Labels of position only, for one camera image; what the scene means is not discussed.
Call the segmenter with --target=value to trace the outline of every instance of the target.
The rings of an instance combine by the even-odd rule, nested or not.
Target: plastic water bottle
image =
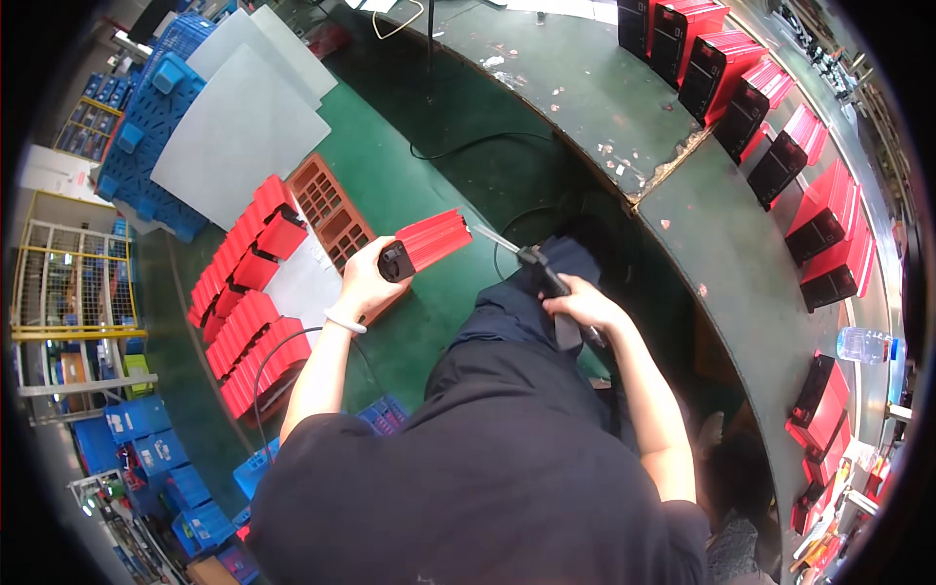
[[[839,358],[861,363],[885,363],[897,359],[900,340],[883,331],[843,327],[839,331],[836,352]]]

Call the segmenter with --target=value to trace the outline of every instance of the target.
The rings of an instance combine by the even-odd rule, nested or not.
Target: white cable
[[[410,24],[412,24],[413,21],[415,21],[417,18],[419,18],[419,15],[422,14],[423,10],[426,9],[425,7],[422,6],[422,3],[421,3],[421,2],[418,2],[417,0],[409,0],[409,1],[410,1],[410,3],[412,3],[412,4],[418,4],[418,5],[419,5],[419,12],[417,12],[416,15],[415,15],[413,18],[411,18],[410,20],[404,22],[404,23],[401,24],[400,26],[398,26],[392,33],[390,33],[390,34],[388,34],[388,35],[385,35],[385,36],[383,36],[383,37],[380,36],[380,31],[377,30],[377,11],[375,10],[374,12],[371,13],[371,24],[373,25],[373,31],[377,34],[377,38],[379,38],[380,40],[384,40],[385,38],[393,37],[394,35],[396,35],[397,33],[399,33],[401,30],[403,30],[404,28],[406,28],[407,26],[409,26]]]
[[[355,323],[354,321],[346,321],[340,317],[336,318],[335,315],[331,314],[331,309],[326,309],[325,311],[322,311],[322,313],[325,315],[325,318],[327,320],[331,321],[335,325],[341,325],[345,329],[352,331],[354,333],[359,333],[359,334],[367,333],[367,328],[361,325],[360,323]]]

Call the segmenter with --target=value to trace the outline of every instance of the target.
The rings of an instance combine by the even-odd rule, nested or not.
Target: hand
[[[552,316],[565,313],[583,327],[606,330],[627,318],[624,310],[588,281],[569,274],[557,274],[572,289],[567,297],[543,300],[543,308]]]
[[[358,323],[368,311],[406,290],[412,276],[398,283],[389,283],[377,271],[380,251],[394,240],[393,236],[381,236],[348,259],[344,265],[342,294],[333,307],[334,311]]]

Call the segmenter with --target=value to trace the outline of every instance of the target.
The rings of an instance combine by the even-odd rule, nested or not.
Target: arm
[[[409,286],[412,278],[393,284],[377,271],[380,251],[393,240],[392,236],[377,238],[348,260],[344,266],[341,296],[331,308],[335,318],[358,323],[368,311]],[[348,329],[326,320],[312,355],[293,386],[280,429],[280,445],[306,417],[341,411],[351,336]]]
[[[560,274],[572,289],[568,297],[547,299],[549,314],[566,313],[607,336],[621,371],[627,406],[640,447],[640,463],[647,470],[660,500],[695,502],[693,454],[686,438],[679,405],[647,350],[640,332],[624,310],[577,276]]]

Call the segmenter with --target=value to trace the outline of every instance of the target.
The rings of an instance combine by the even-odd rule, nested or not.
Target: black t-shirt
[[[389,437],[303,420],[252,502],[247,543],[286,583],[702,583],[707,517],[661,503],[590,419],[574,364],[469,342]]]

